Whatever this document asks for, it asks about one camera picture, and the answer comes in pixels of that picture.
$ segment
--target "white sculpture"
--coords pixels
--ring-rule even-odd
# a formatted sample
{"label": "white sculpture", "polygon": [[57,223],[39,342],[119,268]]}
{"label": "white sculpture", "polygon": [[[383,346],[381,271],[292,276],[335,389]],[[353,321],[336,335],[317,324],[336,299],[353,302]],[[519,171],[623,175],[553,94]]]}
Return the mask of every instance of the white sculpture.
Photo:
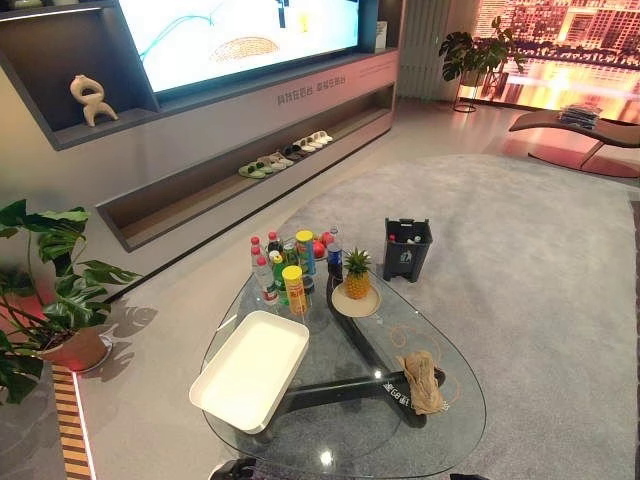
{"label": "white sculpture", "polygon": [[[98,113],[109,115],[114,120],[118,119],[118,115],[113,111],[113,108],[102,101],[104,100],[104,88],[95,80],[84,75],[76,75],[76,78],[73,79],[69,86],[69,90],[71,90],[73,98],[85,106],[82,111],[90,127],[96,126],[95,116]],[[84,94],[85,90],[90,90],[93,93]]]}

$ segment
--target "glass coffee table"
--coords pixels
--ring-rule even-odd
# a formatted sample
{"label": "glass coffee table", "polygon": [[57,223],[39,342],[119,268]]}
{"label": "glass coffee table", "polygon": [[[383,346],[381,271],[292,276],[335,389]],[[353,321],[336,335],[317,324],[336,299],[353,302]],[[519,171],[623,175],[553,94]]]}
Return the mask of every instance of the glass coffee table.
{"label": "glass coffee table", "polygon": [[[229,308],[202,368],[255,310],[303,323],[309,348],[269,426],[246,434],[205,412],[225,443],[261,464],[294,471],[291,478],[408,478],[434,475],[462,461],[484,432],[482,390],[458,349],[413,306],[371,274],[380,308],[350,318],[328,301],[326,262],[318,262],[311,307],[296,317],[288,306],[268,306],[254,277]],[[415,415],[397,357],[427,350],[440,369],[437,379],[448,409]],[[251,385],[229,388],[246,390]]]}

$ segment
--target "plant stand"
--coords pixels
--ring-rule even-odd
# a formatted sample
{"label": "plant stand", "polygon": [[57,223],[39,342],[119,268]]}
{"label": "plant stand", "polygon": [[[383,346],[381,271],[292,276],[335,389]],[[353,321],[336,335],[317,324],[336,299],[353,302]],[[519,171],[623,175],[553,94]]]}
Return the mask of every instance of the plant stand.
{"label": "plant stand", "polygon": [[453,100],[453,105],[451,108],[460,113],[472,113],[476,111],[476,107],[473,105],[474,100],[476,99],[476,93],[478,91],[478,82],[480,80],[480,73],[476,75],[475,85],[473,86],[473,96],[469,100],[469,102],[460,101],[460,88],[462,88],[462,78],[463,75],[460,75],[460,80],[458,81],[458,89],[456,90],[456,98]]}

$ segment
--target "city lights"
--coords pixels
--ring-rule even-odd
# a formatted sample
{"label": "city lights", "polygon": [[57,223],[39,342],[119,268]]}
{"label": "city lights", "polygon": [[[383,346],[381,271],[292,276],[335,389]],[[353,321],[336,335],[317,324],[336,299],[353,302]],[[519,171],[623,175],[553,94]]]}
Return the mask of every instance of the city lights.
{"label": "city lights", "polygon": [[525,72],[507,64],[502,87],[479,87],[477,98],[551,109],[591,103],[605,118],[640,123],[640,0],[481,0],[473,35],[491,36],[498,15],[527,58]]}

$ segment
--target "pineapple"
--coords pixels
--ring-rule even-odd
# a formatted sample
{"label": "pineapple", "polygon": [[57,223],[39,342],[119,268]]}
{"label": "pineapple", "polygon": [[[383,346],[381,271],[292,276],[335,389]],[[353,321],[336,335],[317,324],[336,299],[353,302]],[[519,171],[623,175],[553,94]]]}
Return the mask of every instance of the pineapple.
{"label": "pineapple", "polygon": [[345,280],[345,288],[347,296],[358,300],[367,296],[371,284],[369,283],[369,265],[371,258],[366,250],[353,249],[345,260],[347,268],[347,279]]}

